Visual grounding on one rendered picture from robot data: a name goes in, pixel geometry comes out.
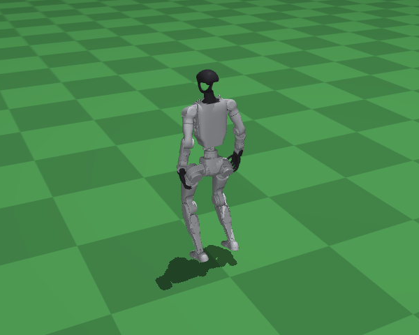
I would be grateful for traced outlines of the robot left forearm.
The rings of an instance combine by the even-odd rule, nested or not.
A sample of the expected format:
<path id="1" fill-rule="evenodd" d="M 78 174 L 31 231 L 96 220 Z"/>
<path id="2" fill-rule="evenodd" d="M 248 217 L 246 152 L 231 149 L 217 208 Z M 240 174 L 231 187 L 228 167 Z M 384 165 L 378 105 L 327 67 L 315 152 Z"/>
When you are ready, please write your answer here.
<path id="1" fill-rule="evenodd" d="M 189 160 L 190 153 L 191 153 L 190 149 L 184 149 L 184 138 L 182 138 L 180 150 L 179 150 L 179 159 L 178 159 L 178 164 L 177 164 L 178 172 L 181 168 L 184 168 L 186 171 L 186 166 Z"/>

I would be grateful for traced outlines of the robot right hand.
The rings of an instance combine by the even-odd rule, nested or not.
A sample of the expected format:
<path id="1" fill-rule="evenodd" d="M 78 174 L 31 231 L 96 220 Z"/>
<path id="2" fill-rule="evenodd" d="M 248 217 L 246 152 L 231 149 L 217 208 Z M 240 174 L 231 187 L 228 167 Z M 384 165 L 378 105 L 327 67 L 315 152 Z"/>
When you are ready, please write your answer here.
<path id="1" fill-rule="evenodd" d="M 232 157 L 232 160 L 230 163 L 232 164 L 232 166 L 234 166 L 233 169 L 235 170 L 233 172 L 235 172 L 240 165 L 240 156 L 242 155 L 242 152 L 243 150 L 240 150 L 238 155 L 235 152 L 233 152 L 233 155 L 227 157 L 227 159 Z"/>

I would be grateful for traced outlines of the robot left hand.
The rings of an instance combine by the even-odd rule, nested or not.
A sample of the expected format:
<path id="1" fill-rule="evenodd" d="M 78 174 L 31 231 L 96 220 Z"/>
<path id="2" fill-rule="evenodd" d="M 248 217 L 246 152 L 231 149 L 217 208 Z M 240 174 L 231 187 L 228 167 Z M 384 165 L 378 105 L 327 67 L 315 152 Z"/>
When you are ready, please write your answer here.
<path id="1" fill-rule="evenodd" d="M 184 175 L 186 174 L 185 169 L 184 168 L 181 168 L 179 170 L 179 172 L 177 172 L 177 173 L 178 173 L 179 178 L 180 178 L 181 182 L 183 183 L 185 189 L 191 189 L 191 186 L 187 186 L 186 185 L 186 182 L 185 182 L 185 178 L 184 178 Z"/>

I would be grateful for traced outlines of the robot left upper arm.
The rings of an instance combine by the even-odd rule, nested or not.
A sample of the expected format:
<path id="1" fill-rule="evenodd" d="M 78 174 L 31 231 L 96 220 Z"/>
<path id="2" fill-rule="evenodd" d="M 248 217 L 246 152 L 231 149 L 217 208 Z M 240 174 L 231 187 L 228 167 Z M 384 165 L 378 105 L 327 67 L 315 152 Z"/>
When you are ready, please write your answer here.
<path id="1" fill-rule="evenodd" d="M 193 118 L 197 115 L 197 105 L 190 105 L 182 110 L 182 130 L 184 134 L 184 149 L 194 147 L 193 134 Z"/>

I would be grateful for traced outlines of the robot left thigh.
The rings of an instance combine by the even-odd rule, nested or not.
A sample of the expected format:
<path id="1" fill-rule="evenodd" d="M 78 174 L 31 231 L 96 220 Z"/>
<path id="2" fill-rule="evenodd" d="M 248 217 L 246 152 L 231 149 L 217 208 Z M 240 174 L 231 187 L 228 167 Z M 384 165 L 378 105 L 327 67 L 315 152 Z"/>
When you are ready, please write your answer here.
<path id="1" fill-rule="evenodd" d="M 196 191 L 198 182 L 203 178 L 205 173 L 205 167 L 203 164 L 196 165 L 195 163 L 188 164 L 186 166 L 186 174 L 184 175 L 187 186 L 191 186 L 191 189 L 185 189 L 183 183 L 181 185 L 182 204 L 187 203 L 189 207 L 190 215 L 196 213 L 197 204 L 193 201 L 193 196 Z"/>

